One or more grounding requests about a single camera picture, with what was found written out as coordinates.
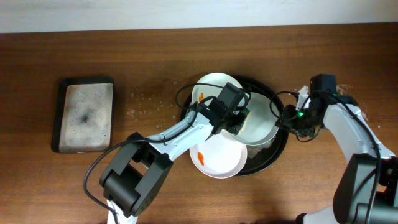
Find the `cream white plate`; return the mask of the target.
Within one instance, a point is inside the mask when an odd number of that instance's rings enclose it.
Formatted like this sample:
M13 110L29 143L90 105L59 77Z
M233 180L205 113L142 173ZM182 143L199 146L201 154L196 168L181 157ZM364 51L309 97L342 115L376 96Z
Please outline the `cream white plate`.
M223 87L228 83L242 88L241 84L232 76L225 73L210 73L200 78L198 85L195 85L192 90L192 104L201 102L208 96L217 97L222 91Z

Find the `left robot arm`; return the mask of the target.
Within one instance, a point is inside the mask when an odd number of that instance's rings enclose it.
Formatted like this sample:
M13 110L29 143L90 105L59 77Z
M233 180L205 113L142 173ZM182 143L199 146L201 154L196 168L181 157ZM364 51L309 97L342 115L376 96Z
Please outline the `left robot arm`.
M134 223L155 199L174 160L221 131L237 134L249 110L212 99L195 103L187 116L162 133L143 137L133 133L104 170L99 184L114 223Z

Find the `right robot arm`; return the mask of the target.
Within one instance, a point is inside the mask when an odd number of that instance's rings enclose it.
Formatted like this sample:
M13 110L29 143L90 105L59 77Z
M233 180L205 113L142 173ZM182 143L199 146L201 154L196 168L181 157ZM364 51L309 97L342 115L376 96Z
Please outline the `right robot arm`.
M312 100L286 106L276 125L297 137L329 130L348 161L330 207L302 213L296 223L397 223L397 156L386 148L351 101Z

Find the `pale blue plate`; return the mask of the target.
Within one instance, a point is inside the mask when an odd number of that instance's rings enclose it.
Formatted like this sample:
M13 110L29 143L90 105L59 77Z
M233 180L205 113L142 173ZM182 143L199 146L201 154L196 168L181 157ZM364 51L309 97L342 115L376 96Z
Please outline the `pale blue plate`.
M268 97L251 92L251 99L246 107L250 113L239 134L233 136L235 140L249 146L258 146L274 138L279 128L275 125L277 118L269 108L270 102Z

